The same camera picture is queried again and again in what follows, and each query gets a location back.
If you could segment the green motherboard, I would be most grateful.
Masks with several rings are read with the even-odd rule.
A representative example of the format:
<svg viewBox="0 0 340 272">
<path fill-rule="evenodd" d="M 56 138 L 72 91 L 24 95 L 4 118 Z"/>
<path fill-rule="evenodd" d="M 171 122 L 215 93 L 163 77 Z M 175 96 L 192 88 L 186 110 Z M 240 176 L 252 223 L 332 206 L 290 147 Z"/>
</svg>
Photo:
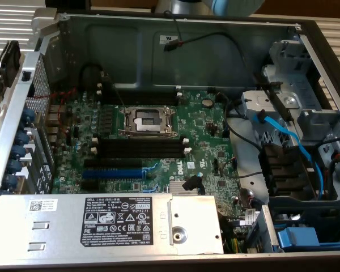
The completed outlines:
<svg viewBox="0 0 340 272">
<path fill-rule="evenodd" d="M 214 196 L 216 209 L 232 225 L 245 228 L 251 226 L 260 212 L 262 202 L 249 198 L 241 190 L 240 182 L 246 177 L 255 177 L 259 170 L 242 172 L 239 157 L 230 141 L 230 130 L 224 119 L 226 99 L 223 95 L 212 95 L 206 91 L 182 91 L 174 97 L 176 106 L 171 105 L 126 105 L 125 107 L 168 106 L 176 111 L 173 117 L 176 138 L 189 143 L 189 147 L 100 147 L 98 139 L 127 138 L 119 135 L 123 128 L 122 105 L 104 105 L 100 100 L 84 93 L 79 99 L 66 104 L 66 113 L 59 114 L 63 131 L 52 137 L 55 156 L 52 193 L 170 193 L 171 181 L 185 182 L 196 175 L 202 179 L 205 195 Z M 210 109 L 202 107 L 202 100 L 214 102 Z M 186 148 L 184 158 L 120 158 L 141 159 L 142 167 L 151 171 L 143 178 L 83 179 L 85 170 L 110 170 L 134 168 L 85 168 L 85 159 L 99 158 L 91 148 Z M 98 192 L 80 188 L 83 180 L 97 180 Z"/>
</svg>

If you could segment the blue card retention clip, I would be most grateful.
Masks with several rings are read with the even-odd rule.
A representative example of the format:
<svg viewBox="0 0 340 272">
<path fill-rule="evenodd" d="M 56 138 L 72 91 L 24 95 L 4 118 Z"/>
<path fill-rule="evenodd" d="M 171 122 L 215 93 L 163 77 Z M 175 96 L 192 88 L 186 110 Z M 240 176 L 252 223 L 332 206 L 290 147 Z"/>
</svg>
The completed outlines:
<svg viewBox="0 0 340 272">
<path fill-rule="evenodd" d="M 7 190 L 16 190 L 18 178 L 15 175 L 5 175 L 3 178 L 3 186 Z"/>
<path fill-rule="evenodd" d="M 10 154 L 14 159 L 20 159 L 25 157 L 26 153 L 26 149 L 23 146 L 13 145 Z"/>
<path fill-rule="evenodd" d="M 26 130 L 21 130 L 17 133 L 16 139 L 20 145 L 27 145 L 31 137 L 27 134 Z"/>
<path fill-rule="evenodd" d="M 34 110 L 29 108 L 24 108 L 22 111 L 21 122 L 24 124 L 31 124 L 36 118 L 36 113 Z"/>
<path fill-rule="evenodd" d="M 7 162 L 6 172 L 10 174 L 15 174 L 22 171 L 22 164 L 18 160 L 10 159 Z"/>
</svg>

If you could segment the long black expansion slot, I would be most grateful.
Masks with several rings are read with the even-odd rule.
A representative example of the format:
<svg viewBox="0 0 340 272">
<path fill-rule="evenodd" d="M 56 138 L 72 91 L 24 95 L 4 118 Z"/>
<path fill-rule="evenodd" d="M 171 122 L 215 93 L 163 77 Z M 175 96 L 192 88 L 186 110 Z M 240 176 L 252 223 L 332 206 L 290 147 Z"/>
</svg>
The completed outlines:
<svg viewBox="0 0 340 272">
<path fill-rule="evenodd" d="M 85 168 L 140 168 L 141 159 L 85 159 Z"/>
</svg>

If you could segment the silver CPU socket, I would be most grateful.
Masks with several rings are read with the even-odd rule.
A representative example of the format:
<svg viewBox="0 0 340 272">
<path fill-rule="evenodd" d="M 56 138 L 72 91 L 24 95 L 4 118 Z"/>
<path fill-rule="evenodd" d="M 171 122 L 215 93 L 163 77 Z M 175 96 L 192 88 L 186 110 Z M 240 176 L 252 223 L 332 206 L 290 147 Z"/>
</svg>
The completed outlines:
<svg viewBox="0 0 340 272">
<path fill-rule="evenodd" d="M 168 106 L 127 107 L 126 111 L 122 110 L 121 113 L 124 116 L 122 129 L 160 132 L 160 135 L 153 136 L 119 134 L 121 136 L 127 138 L 176 138 L 179 135 L 173 125 L 176 111 Z"/>
</svg>

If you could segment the open metal PC case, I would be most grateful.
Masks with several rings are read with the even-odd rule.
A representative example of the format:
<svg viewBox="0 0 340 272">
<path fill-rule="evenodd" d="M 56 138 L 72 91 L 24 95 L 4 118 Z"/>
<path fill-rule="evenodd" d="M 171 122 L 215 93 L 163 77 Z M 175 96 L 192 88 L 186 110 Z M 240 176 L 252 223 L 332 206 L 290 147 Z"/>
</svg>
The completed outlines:
<svg viewBox="0 0 340 272">
<path fill-rule="evenodd" d="M 241 171 L 259 170 L 252 160 L 260 147 L 254 140 L 242 108 L 242 94 L 257 90 L 254 73 L 270 63 L 272 43 L 305 36 L 323 62 L 340 94 L 340 62 L 318 25 L 310 20 L 215 18 L 123 12 L 74 13 L 54 8 L 38 10 L 32 20 L 34 49 L 25 53 L 20 44 L 21 71 L 0 131 L 0 197 L 51 196 L 56 170 L 52 137 L 63 125 L 49 127 L 51 105 L 66 104 L 89 94 L 102 101 L 102 91 L 113 83 L 181 85 L 182 91 L 206 91 L 226 99 L 224 119 Z M 21 122 L 22 111 L 35 111 L 33 123 Z M 28 144 L 16 136 L 26 130 Z M 13 145 L 26 149 L 25 157 L 11 156 Z M 21 162 L 21 172 L 6 172 L 10 159 Z M 5 175 L 18 178 L 16 190 L 3 186 Z M 80 193 L 145 194 L 145 193 Z M 65 269 L 122 266 L 130 270 L 156 267 L 176 271 L 255 272 L 276 263 L 276 271 L 322 270 L 340 261 L 340 251 L 284 252 L 277 233 L 287 227 L 313 227 L 321 243 L 340 242 L 340 200 L 300 201 L 269 197 L 262 201 L 255 222 L 245 228 L 232 225 L 218 213 L 222 254 L 182 256 L 123 256 L 110 258 L 0 257 L 0 269 Z"/>
</svg>

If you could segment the silver finned heatsink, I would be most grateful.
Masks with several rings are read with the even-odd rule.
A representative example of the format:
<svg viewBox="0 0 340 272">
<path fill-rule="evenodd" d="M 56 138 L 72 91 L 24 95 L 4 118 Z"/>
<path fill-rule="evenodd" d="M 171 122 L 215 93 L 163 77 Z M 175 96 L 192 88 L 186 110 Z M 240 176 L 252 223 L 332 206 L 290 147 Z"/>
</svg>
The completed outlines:
<svg viewBox="0 0 340 272">
<path fill-rule="evenodd" d="M 169 192 L 174 196 L 204 196 L 205 191 L 194 183 L 171 181 Z"/>
</svg>

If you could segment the blue expansion slot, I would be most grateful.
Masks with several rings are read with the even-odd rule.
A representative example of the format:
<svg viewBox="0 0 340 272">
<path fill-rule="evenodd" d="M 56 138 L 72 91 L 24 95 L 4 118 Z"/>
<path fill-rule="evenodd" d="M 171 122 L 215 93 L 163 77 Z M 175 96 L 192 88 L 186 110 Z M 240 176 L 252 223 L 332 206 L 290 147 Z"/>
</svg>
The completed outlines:
<svg viewBox="0 0 340 272">
<path fill-rule="evenodd" d="M 85 170 L 83 179 L 142 179 L 151 170 L 148 168 Z"/>
</svg>

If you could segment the silver power supply unit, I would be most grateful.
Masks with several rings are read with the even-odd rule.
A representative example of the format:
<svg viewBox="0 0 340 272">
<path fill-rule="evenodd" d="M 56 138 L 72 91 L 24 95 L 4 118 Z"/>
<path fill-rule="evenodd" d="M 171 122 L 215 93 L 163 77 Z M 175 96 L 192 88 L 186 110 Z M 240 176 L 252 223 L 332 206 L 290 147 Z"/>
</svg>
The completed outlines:
<svg viewBox="0 0 340 272">
<path fill-rule="evenodd" d="M 147 193 L 0 197 L 0 257 L 222 253 L 212 196 Z"/>
</svg>

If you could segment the black flat plastic bar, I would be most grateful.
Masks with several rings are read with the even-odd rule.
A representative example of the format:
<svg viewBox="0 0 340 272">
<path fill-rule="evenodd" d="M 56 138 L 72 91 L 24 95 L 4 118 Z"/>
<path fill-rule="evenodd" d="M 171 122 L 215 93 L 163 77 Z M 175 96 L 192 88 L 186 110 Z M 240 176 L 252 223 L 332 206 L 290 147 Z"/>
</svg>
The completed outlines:
<svg viewBox="0 0 340 272">
<path fill-rule="evenodd" d="M 256 81 L 256 86 L 263 89 L 266 96 L 268 97 L 274 108 L 277 110 L 279 115 L 282 117 L 282 119 L 286 122 L 292 122 L 294 119 L 291 115 L 291 112 L 281 102 L 274 89 L 275 87 L 281 87 L 283 82 L 266 82 L 266 80 L 259 73 L 254 73 L 253 75 Z"/>
</svg>

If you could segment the RAM slot with white latches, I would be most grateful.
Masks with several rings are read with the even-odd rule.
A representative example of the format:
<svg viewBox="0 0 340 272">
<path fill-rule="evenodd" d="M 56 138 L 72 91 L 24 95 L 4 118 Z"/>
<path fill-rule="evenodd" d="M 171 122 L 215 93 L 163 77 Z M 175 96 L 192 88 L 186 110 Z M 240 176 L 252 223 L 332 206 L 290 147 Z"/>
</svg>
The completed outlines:
<svg viewBox="0 0 340 272">
<path fill-rule="evenodd" d="M 170 97 L 170 98 L 174 98 L 177 96 L 177 93 L 165 93 L 165 94 L 153 94 L 153 93 L 122 93 L 121 98 L 123 100 L 125 99 L 129 99 L 131 97 L 134 97 L 135 99 L 139 99 L 140 97 Z M 108 93 L 108 91 L 102 91 L 101 92 L 101 97 L 103 97 L 104 99 L 115 99 L 115 97 L 117 97 L 116 93 Z"/>
<path fill-rule="evenodd" d="M 125 143 L 110 143 L 110 144 L 99 144 L 99 139 L 98 139 L 98 146 L 100 147 L 152 147 L 152 146 L 160 146 L 160 147 L 189 147 L 189 143 L 187 142 L 160 142 L 160 143 L 133 143 L 133 142 L 125 142 Z"/>
<path fill-rule="evenodd" d="M 181 85 L 163 85 L 163 84 L 125 84 L 125 83 L 115 83 L 113 85 L 114 88 L 118 90 L 157 90 L 161 88 L 165 89 L 176 89 L 177 87 L 181 87 Z"/>
<path fill-rule="evenodd" d="M 139 153 L 139 152 L 122 152 L 122 153 L 112 153 L 112 152 L 101 152 L 98 147 L 91 148 L 91 152 L 95 154 L 99 158 L 184 158 L 186 152 L 188 151 L 186 148 L 178 148 L 182 149 L 182 153 Z"/>
</svg>

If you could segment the short black expansion slot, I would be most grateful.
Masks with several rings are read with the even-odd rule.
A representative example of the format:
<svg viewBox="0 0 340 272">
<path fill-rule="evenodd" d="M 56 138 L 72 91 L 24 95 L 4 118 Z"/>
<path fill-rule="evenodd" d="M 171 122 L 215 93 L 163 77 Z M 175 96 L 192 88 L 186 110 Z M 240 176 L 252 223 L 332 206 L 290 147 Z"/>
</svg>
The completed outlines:
<svg viewBox="0 0 340 272">
<path fill-rule="evenodd" d="M 99 182 L 97 180 L 83 180 L 80 183 L 80 188 L 89 192 L 98 192 L 99 191 Z"/>
</svg>

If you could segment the silver metal disk bay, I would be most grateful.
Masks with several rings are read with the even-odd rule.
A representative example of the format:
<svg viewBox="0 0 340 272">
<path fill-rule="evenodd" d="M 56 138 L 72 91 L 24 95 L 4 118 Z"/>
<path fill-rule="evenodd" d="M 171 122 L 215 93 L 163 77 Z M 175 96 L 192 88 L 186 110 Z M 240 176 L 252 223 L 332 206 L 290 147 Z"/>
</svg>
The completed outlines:
<svg viewBox="0 0 340 272">
<path fill-rule="evenodd" d="M 269 57 L 261 76 L 266 82 L 283 82 L 274 89 L 294 120 L 284 121 L 263 89 L 247 90 L 242 108 L 254 140 L 260 152 L 268 143 L 298 147 L 315 194 L 309 201 L 340 200 L 340 94 L 305 36 L 272 43 Z M 261 172 L 242 179 L 241 190 L 249 198 L 267 201 L 258 156 L 252 165 Z"/>
</svg>

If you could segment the black angled connector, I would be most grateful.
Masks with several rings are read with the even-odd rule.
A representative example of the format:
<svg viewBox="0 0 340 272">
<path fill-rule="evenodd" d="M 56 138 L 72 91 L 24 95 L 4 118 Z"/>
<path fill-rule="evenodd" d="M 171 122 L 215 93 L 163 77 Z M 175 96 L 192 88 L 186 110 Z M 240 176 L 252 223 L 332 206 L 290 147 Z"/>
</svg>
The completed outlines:
<svg viewBox="0 0 340 272">
<path fill-rule="evenodd" d="M 182 187 L 186 191 L 192 191 L 194 189 L 200 189 L 202 187 L 202 179 L 196 175 L 188 178 L 183 184 Z"/>
</svg>

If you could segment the black plastic drive bracket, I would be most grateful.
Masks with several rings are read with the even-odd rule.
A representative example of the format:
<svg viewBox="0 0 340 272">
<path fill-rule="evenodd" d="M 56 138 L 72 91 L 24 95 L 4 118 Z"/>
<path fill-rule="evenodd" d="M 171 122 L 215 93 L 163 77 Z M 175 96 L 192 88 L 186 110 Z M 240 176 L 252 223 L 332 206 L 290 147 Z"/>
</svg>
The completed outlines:
<svg viewBox="0 0 340 272">
<path fill-rule="evenodd" d="M 301 201 L 314 199 L 303 154 L 298 147 L 263 145 L 259 163 L 271 197 L 292 197 Z"/>
</svg>

